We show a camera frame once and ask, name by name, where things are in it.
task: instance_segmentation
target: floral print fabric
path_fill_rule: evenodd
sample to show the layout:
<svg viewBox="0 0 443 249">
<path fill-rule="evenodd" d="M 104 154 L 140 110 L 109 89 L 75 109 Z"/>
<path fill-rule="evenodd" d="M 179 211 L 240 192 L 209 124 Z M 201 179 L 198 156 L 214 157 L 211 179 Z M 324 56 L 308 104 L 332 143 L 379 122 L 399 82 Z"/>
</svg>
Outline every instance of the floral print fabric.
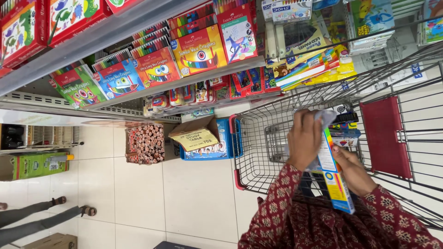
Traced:
<svg viewBox="0 0 443 249">
<path fill-rule="evenodd" d="M 352 215 L 327 207 L 324 196 L 303 202 L 301 176 L 292 165 L 282 168 L 267 198 L 258 198 L 258 211 L 238 248 L 441 248 L 441 241 L 382 186 L 354 201 Z"/>
</svg>

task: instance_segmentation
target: hand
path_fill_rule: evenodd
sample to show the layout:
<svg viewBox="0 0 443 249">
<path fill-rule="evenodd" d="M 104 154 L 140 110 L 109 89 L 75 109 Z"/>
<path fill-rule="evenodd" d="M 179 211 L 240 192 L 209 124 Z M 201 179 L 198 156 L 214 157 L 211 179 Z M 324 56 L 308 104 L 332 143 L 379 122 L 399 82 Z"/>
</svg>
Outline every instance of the hand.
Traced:
<svg viewBox="0 0 443 249">
<path fill-rule="evenodd" d="M 335 161 L 342 167 L 346 183 L 354 194 L 364 196 L 377 187 L 377 184 L 366 173 L 357 155 L 338 145 L 334 145 L 331 151 Z"/>
<path fill-rule="evenodd" d="M 317 157 L 322 142 L 321 119 L 314 120 L 316 111 L 303 109 L 294 114 L 294 125 L 288 133 L 287 163 L 304 171 Z"/>
</svg>

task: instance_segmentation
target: sandal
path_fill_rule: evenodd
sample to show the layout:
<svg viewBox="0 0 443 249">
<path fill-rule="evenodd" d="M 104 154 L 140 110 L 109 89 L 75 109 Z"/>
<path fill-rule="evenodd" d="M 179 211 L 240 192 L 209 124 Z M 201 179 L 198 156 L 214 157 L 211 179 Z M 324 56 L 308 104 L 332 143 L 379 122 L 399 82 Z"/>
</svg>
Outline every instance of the sandal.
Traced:
<svg viewBox="0 0 443 249">
<path fill-rule="evenodd" d="M 84 214 L 87 214 L 88 216 L 95 216 L 97 214 L 97 209 L 95 209 L 95 207 L 90 207 L 90 206 L 82 206 L 80 207 L 82 209 L 82 215 L 81 217 L 83 217 Z"/>
<path fill-rule="evenodd" d="M 60 204 L 64 204 L 64 203 L 66 203 L 66 197 L 65 196 L 58 197 L 57 200 L 52 198 L 52 206 L 60 205 Z"/>
</svg>

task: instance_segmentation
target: barcode sticker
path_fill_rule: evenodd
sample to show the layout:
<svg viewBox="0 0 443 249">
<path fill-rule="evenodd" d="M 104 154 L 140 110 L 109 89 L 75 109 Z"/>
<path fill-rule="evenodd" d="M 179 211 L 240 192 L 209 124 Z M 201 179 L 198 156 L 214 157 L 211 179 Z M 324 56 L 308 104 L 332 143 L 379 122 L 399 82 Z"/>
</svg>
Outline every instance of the barcode sticker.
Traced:
<svg viewBox="0 0 443 249">
<path fill-rule="evenodd" d="M 49 163 L 49 170 L 58 169 L 58 162 Z"/>
</svg>

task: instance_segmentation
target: qr code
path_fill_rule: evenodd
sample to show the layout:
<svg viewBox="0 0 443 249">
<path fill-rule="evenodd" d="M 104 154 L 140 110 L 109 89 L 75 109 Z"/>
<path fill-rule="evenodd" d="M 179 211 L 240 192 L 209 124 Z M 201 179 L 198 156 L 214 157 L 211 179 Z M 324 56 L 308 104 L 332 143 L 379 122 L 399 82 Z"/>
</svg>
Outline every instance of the qr code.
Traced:
<svg viewBox="0 0 443 249">
<path fill-rule="evenodd" d="M 189 74 L 189 68 L 188 67 L 184 67 L 180 70 L 180 72 L 182 72 L 183 76 L 186 76 Z"/>
<path fill-rule="evenodd" d="M 106 95 L 107 95 L 109 98 L 114 98 L 114 93 L 113 93 L 113 92 L 107 92 Z"/>
<path fill-rule="evenodd" d="M 55 170 L 58 169 L 58 162 L 51 162 L 49 164 L 49 170 Z"/>
</svg>

